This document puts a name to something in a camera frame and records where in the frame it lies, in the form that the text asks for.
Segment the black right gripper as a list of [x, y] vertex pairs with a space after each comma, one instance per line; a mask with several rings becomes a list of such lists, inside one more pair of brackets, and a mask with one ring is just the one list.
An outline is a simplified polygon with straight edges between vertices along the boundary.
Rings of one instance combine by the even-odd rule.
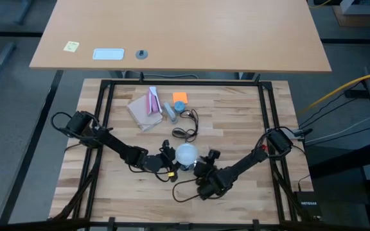
[[199, 160], [195, 161], [194, 167], [197, 194], [202, 200], [219, 199], [233, 187], [233, 177], [228, 167], [218, 169], [212, 162]]

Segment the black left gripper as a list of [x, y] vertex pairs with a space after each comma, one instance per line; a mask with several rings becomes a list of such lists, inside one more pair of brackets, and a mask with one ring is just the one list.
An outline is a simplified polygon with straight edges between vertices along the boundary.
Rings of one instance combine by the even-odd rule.
[[182, 164], [180, 163], [174, 163], [178, 162], [178, 156], [175, 154], [174, 149], [160, 149], [160, 154], [157, 155], [159, 159], [161, 160], [161, 164], [159, 166], [159, 169], [167, 169], [169, 172], [176, 172], [181, 169]]

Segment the white reflector lightbulb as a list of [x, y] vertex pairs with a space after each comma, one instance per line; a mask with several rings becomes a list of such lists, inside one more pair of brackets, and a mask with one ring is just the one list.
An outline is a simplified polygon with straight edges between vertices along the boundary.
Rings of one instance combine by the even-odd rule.
[[190, 143], [184, 143], [177, 147], [175, 154], [180, 164], [189, 165], [197, 160], [198, 149]]

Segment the brown paper notebook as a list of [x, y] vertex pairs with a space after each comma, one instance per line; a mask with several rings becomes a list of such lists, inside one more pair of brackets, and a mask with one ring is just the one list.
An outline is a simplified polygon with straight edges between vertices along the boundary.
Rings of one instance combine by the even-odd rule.
[[148, 115], [146, 96], [141, 96], [128, 104], [127, 110], [142, 132], [151, 129], [163, 120], [163, 116], [159, 112]]

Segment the orange sticky note pad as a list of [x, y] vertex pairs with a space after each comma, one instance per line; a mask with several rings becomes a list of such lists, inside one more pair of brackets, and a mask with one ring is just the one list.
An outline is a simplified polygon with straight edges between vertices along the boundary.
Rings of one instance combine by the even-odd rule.
[[183, 102], [184, 104], [188, 103], [188, 95], [186, 92], [174, 92], [172, 94], [172, 97], [174, 103], [178, 101]]

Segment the light brown wooden desk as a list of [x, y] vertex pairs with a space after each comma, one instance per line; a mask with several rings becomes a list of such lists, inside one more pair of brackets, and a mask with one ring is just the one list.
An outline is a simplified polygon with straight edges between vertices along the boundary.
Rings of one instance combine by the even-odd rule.
[[[63, 48], [79, 42], [72, 53]], [[122, 48], [122, 60], [93, 60]], [[144, 60], [138, 50], [147, 50]], [[305, 0], [57, 0], [34, 69], [328, 73]]]

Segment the white rectangular tray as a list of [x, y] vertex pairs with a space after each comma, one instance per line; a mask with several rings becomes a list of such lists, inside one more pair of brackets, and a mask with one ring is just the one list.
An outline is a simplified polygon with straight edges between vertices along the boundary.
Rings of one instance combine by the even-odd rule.
[[94, 50], [93, 60], [122, 60], [125, 50], [122, 48], [97, 48]]

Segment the yellow sticky note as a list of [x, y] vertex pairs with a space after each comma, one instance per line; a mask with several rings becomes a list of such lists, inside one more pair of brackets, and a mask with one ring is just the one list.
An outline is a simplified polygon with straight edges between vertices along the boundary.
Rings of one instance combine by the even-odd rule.
[[64, 46], [63, 50], [74, 53], [78, 49], [79, 45], [80, 45], [79, 42], [68, 41], [67, 44]]

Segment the black power strip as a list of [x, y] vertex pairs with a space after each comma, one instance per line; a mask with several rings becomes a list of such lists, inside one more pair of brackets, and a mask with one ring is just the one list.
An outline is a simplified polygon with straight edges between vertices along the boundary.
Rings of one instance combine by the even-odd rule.
[[369, 94], [366, 90], [347, 90], [345, 91], [344, 95], [347, 98], [355, 99], [364, 99], [369, 97]]

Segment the brown cardboard box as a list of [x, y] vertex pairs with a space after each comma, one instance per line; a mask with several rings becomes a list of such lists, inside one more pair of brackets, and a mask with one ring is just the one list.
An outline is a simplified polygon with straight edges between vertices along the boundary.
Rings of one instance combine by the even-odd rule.
[[370, 28], [370, 15], [344, 15], [340, 6], [333, 6], [339, 26], [349, 28]]

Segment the grey box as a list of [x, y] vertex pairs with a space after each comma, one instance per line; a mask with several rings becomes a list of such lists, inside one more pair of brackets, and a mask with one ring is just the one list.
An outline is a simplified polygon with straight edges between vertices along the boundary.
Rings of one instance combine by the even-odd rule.
[[370, 0], [342, 0], [340, 9], [344, 15], [370, 15]]

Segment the black metal table frame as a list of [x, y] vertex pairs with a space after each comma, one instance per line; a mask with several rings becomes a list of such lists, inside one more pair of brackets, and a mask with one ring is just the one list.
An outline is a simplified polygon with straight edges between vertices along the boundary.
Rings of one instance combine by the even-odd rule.
[[[125, 144], [139, 146], [156, 154], [164, 140], [177, 147], [181, 139], [173, 137], [174, 125], [163, 119], [142, 132], [127, 110], [132, 101], [144, 96], [153, 80], [138, 84], [118, 79], [113, 90], [99, 97], [99, 79], [84, 81], [77, 108], [93, 112], [100, 108], [108, 115], [112, 134]], [[171, 102], [174, 92], [186, 92], [188, 108], [199, 116], [198, 152], [207, 155], [218, 150], [218, 167], [237, 163], [255, 146], [264, 131], [275, 124], [297, 127], [290, 88], [286, 81], [273, 81], [272, 89], [257, 87], [251, 81], [164, 80], [157, 87], [159, 98]], [[91, 211], [92, 221], [115, 218], [128, 223], [218, 224], [222, 228], [246, 225], [258, 220], [275, 225], [294, 213], [283, 191], [274, 189], [268, 160], [256, 164], [238, 177], [233, 188], [217, 200], [197, 198], [197, 186], [190, 172], [179, 172], [174, 183], [166, 175], [130, 171], [119, 155], [105, 148], [101, 155]]]

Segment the black Netgear network switch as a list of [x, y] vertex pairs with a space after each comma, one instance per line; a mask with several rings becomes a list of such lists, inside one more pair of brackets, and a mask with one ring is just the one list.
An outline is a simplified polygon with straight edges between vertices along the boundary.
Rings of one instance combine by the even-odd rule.
[[314, 192], [296, 191], [294, 194], [297, 196], [297, 199], [302, 208], [306, 210], [311, 216], [319, 218], [322, 216], [322, 212]]

